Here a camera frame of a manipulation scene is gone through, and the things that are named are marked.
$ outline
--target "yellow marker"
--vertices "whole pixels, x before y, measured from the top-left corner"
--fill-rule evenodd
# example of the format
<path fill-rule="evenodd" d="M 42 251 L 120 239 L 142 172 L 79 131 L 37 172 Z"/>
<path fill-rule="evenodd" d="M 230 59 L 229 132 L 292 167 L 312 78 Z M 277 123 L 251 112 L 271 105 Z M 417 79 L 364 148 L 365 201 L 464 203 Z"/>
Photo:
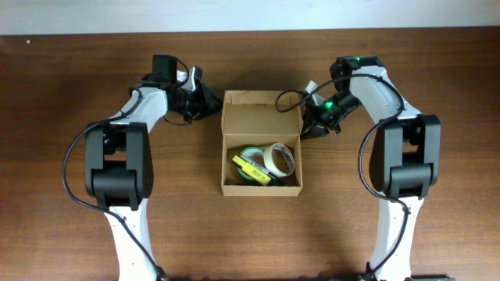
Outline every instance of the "yellow marker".
<path fill-rule="evenodd" d="M 270 181 L 271 177 L 267 176 L 264 172 L 261 170 L 257 169 L 254 165 L 246 162 L 245 160 L 241 159 L 239 156 L 234 156 L 233 157 L 233 164 L 235 164 L 237 167 L 243 171 L 243 173 L 251 176 L 254 180 L 258 181 L 261 183 L 263 186 L 266 186 Z"/>

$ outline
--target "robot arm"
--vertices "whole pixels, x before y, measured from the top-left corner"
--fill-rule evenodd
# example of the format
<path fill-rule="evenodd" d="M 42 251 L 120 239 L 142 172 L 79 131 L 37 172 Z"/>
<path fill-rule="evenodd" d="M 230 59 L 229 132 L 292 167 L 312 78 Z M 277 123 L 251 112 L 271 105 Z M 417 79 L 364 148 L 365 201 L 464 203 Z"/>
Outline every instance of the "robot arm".
<path fill-rule="evenodd" d="M 132 240 L 121 222 L 105 214 L 112 229 L 120 265 L 119 281 L 157 280 L 149 241 L 147 203 L 152 192 L 153 167 L 148 134 L 171 110 L 190 123 L 219 111 L 221 104 L 201 83 L 202 71 L 177 71 L 177 58 L 154 55 L 152 74 L 146 75 L 130 100 L 114 117 L 127 116 L 87 133 L 85 139 L 86 188 L 100 208 L 122 218 L 144 250 Z M 127 152 L 126 161 L 104 155 Z"/>
<path fill-rule="evenodd" d="M 370 74 L 392 85 L 377 57 L 337 58 L 330 74 L 332 79 Z M 312 92 L 315 85 L 310 83 L 306 91 Z M 365 106 L 376 124 L 396 114 L 401 106 L 396 94 L 373 78 L 353 77 L 335 83 L 335 87 L 338 92 L 333 97 L 324 100 L 314 94 L 307 101 L 302 139 L 324 137 L 329 130 L 340 133 L 339 122 L 360 105 Z M 409 256 L 416 216 L 429 187 L 438 179 L 441 124 L 436 116 L 423 116 L 402 100 L 404 109 L 397 120 L 377 130 L 370 158 L 370 179 L 380 195 L 403 201 L 411 214 L 400 244 L 383 262 L 396 245 L 405 213 L 399 203 L 379 199 L 377 243 L 368 266 L 368 273 L 377 280 L 402 281 L 411 276 Z M 417 149 L 403 152 L 403 141 L 409 141 Z"/>

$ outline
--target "wooden surface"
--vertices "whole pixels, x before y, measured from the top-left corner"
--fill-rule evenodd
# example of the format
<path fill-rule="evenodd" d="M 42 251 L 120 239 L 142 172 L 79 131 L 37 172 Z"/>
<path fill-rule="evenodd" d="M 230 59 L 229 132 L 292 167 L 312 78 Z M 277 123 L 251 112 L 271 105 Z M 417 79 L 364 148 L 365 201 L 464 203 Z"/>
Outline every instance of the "wooden surface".
<path fill-rule="evenodd" d="M 60 166 L 76 133 L 127 101 L 153 54 L 202 67 L 219 93 L 303 89 L 328 80 L 336 56 L 379 55 L 405 98 L 442 122 L 413 274 L 500 276 L 500 28 L 22 36 L 0 37 L 0 49 L 1 280 L 117 278 L 106 219 L 66 196 Z M 189 127 L 158 123 L 148 206 L 156 260 L 195 279 L 362 272 L 378 202 L 359 182 L 356 156 L 371 120 L 360 109 L 341 127 L 302 142 L 298 197 L 223 197 L 220 114 Z M 71 160 L 70 186 L 88 199 L 82 144 Z"/>

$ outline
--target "open cardboard box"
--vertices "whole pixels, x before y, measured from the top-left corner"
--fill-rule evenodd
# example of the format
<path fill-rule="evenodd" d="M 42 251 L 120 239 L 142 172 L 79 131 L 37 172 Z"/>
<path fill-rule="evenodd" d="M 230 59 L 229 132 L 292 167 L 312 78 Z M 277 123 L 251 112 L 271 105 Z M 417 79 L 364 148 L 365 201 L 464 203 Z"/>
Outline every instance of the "open cardboard box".
<path fill-rule="evenodd" d="M 222 192 L 224 196 L 298 196 L 302 190 L 300 107 L 279 113 L 274 102 L 280 91 L 226 91 L 222 112 Z M 286 94 L 279 106 L 298 102 L 296 94 Z M 267 147 L 282 143 L 294 155 L 295 171 L 283 180 L 285 187 L 242 185 L 244 180 L 231 163 L 247 146 Z"/>

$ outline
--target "white wall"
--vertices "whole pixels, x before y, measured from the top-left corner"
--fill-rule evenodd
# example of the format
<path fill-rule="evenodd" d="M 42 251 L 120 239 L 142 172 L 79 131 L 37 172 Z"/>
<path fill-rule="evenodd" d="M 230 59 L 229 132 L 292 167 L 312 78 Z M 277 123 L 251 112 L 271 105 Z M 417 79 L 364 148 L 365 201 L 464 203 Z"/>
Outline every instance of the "white wall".
<path fill-rule="evenodd" d="M 1 0 L 0 34 L 500 25 L 500 0 Z"/>

